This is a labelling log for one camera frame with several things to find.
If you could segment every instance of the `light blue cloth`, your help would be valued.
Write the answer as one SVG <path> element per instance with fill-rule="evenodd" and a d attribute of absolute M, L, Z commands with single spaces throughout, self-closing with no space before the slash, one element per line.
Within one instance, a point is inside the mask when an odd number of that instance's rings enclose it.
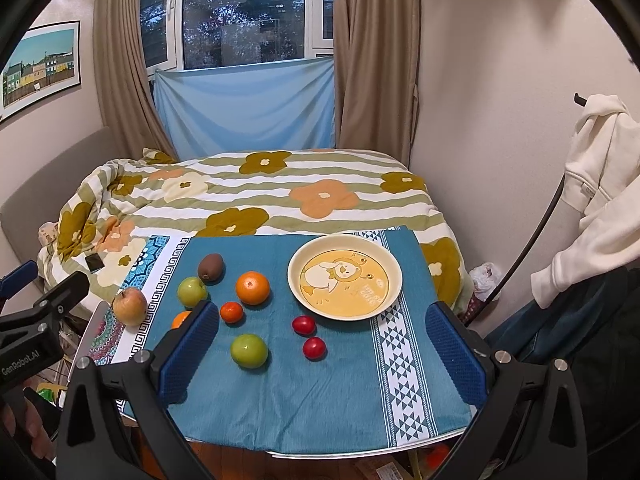
<path fill-rule="evenodd" d="M 157 71 L 154 101 L 180 160 L 335 145 L 333 57 Z"/>
<path fill-rule="evenodd" d="M 470 410 L 425 330 L 425 309 L 437 296 L 415 235 L 404 227 L 362 235 L 381 239 L 393 253 L 403 286 L 395 307 L 352 322 L 315 316 L 289 289 L 289 261 L 313 236 L 195 237 L 188 242 L 177 265 L 170 266 L 144 348 L 153 349 L 184 310 L 177 287 L 206 254 L 222 254 L 226 265 L 224 278 L 207 287 L 216 305 L 238 300 L 236 279 L 250 269 L 267 276 L 272 296 L 265 305 L 246 308 L 240 326 L 220 322 L 186 402 L 169 407 L 185 436 L 223 446 L 318 454 L 428 442 L 466 427 Z M 319 362 L 304 357 L 305 338 L 291 328 L 301 314 L 316 318 L 317 335 L 327 344 Z M 265 367 L 243 370 L 232 361 L 229 347 L 242 333 L 265 340 L 270 349 Z M 131 414 L 129 406 L 125 411 Z"/>

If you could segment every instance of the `green apple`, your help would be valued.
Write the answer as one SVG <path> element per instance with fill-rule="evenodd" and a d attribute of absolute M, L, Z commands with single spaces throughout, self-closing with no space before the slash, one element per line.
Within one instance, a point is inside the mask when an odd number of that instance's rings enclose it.
<path fill-rule="evenodd" d="M 204 300 L 209 293 L 204 283 L 195 276 L 190 278 L 184 278 L 182 283 L 178 286 L 178 300 L 186 308 L 195 307 L 200 300 Z"/>
<path fill-rule="evenodd" d="M 244 368 L 259 368 L 267 360 L 269 349 L 255 334 L 242 334 L 231 343 L 231 358 Z"/>

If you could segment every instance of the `cartoon duck print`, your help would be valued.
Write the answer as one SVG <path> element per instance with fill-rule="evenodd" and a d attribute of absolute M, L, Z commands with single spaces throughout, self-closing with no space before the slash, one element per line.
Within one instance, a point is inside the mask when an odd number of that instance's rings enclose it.
<path fill-rule="evenodd" d="M 358 263 L 350 258 L 320 262 L 305 271 L 304 277 L 308 285 L 304 285 L 302 289 L 312 296 L 316 289 L 332 292 L 338 283 L 349 283 L 358 278 L 371 280 L 373 274 L 362 275 L 361 265 L 365 263 L 367 263 L 366 258 L 360 258 Z"/>

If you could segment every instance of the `beige curtain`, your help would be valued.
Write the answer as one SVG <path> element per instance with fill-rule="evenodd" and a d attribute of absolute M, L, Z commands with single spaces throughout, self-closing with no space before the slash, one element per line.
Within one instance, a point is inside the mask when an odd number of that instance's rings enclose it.
<path fill-rule="evenodd" d="M 94 65 L 102 122 L 122 152 L 139 159 L 155 148 L 175 158 L 146 77 L 140 0 L 95 0 Z"/>
<path fill-rule="evenodd" d="M 339 148 L 409 163 L 418 112 L 420 0 L 335 0 Z"/>

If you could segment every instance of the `wooden floor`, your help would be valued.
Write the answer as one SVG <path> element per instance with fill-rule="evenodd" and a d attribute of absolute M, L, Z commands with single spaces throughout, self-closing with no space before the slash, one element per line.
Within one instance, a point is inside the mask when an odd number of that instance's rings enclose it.
<path fill-rule="evenodd" d="M 134 445 L 144 470 L 158 479 L 164 479 L 150 449 L 141 444 L 137 430 L 134 432 Z M 326 480 L 364 479 L 350 459 L 285 460 L 273 458 L 264 452 L 200 443 L 192 443 L 191 448 L 216 480 L 320 480 L 318 477 Z"/>

